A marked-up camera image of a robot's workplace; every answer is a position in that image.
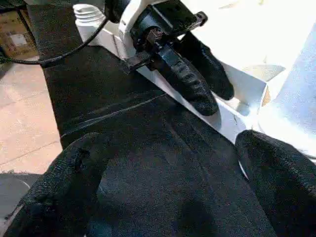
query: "tile floor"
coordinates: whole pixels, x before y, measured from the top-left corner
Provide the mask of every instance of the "tile floor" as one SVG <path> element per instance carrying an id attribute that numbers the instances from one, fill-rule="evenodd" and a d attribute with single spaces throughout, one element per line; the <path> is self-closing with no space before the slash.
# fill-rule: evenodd
<path id="1" fill-rule="evenodd" d="M 0 173 L 42 174 L 61 152 L 40 66 L 0 66 Z"/>

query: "black mat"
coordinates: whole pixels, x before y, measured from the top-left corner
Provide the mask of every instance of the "black mat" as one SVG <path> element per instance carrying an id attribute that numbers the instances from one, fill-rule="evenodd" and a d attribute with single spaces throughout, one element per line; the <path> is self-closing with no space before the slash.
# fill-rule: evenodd
<path id="1" fill-rule="evenodd" d="M 81 43 L 71 8 L 32 6 L 41 58 Z M 44 69 L 63 147 L 112 137 L 89 236 L 273 236 L 234 146 L 100 47 Z"/>

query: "cardboard box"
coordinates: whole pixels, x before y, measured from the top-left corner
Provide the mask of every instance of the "cardboard box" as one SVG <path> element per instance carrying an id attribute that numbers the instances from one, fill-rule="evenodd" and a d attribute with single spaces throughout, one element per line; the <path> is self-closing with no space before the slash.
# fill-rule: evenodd
<path id="1" fill-rule="evenodd" d="M 0 46 L 8 57 L 27 59 L 37 56 L 31 32 L 16 11 L 0 14 Z"/>

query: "black cable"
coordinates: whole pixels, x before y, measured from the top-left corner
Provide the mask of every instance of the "black cable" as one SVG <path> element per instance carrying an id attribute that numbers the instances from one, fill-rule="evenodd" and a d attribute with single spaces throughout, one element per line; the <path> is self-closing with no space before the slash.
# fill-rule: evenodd
<path id="1" fill-rule="evenodd" d="M 19 59 L 13 59 L 9 57 L 3 57 L 0 56 L 0 59 L 5 61 L 5 62 L 12 62 L 12 63 L 19 63 L 19 64 L 27 64 L 27 65 L 43 65 L 43 64 L 48 64 L 48 63 L 55 63 L 59 60 L 62 60 L 74 53 L 77 53 L 78 51 L 82 50 L 84 47 L 86 47 L 103 29 L 103 27 L 107 24 L 108 18 L 105 18 L 104 21 L 99 25 L 99 27 L 96 29 L 96 31 L 81 45 L 79 45 L 77 48 L 74 48 L 73 50 L 64 53 L 60 56 L 54 57 L 54 58 L 49 58 L 49 59 L 44 59 L 44 60 L 37 60 L 37 61 L 27 61 L 27 60 L 19 60 Z"/>

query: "textured black fabric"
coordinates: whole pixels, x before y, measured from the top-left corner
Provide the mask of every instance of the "textured black fabric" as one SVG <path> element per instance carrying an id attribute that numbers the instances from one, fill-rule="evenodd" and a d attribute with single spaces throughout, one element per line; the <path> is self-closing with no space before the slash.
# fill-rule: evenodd
<path id="1" fill-rule="evenodd" d="M 30 5 L 54 5 L 54 6 L 73 6 L 74 4 L 91 4 L 104 10 L 105 0 L 25 0 Z"/>
<path id="2" fill-rule="evenodd" d="M 279 236 L 316 236 L 316 167 L 291 145 L 255 131 L 237 137 L 240 162 Z"/>
<path id="3" fill-rule="evenodd" d="M 30 7 L 41 58 L 78 43 L 71 11 Z M 87 47 L 44 73 L 63 147 L 92 131 L 111 137 L 88 236 L 275 235 L 234 146 L 138 73 L 121 72 L 107 50 Z"/>
<path id="4" fill-rule="evenodd" d="M 110 158 L 108 140 L 90 133 L 64 149 L 19 201 L 4 237 L 83 236 Z"/>
<path id="5" fill-rule="evenodd" d="M 8 10 L 10 8 L 15 8 L 23 5 L 25 5 L 25 2 L 23 0 L 1 0 L 0 11 Z"/>

